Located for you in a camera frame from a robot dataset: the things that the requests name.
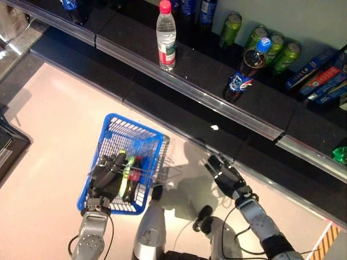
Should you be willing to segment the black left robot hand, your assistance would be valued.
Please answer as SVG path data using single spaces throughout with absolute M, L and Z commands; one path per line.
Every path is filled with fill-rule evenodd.
M 92 171 L 88 188 L 89 198 L 105 197 L 112 202 L 120 191 L 123 170 L 127 162 L 124 150 L 121 150 L 118 155 L 103 155 Z

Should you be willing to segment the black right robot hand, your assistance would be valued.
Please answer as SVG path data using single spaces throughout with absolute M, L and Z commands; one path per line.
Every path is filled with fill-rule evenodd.
M 252 189 L 247 185 L 238 170 L 224 156 L 211 155 L 207 159 L 205 168 L 225 196 L 235 201 L 252 196 Z

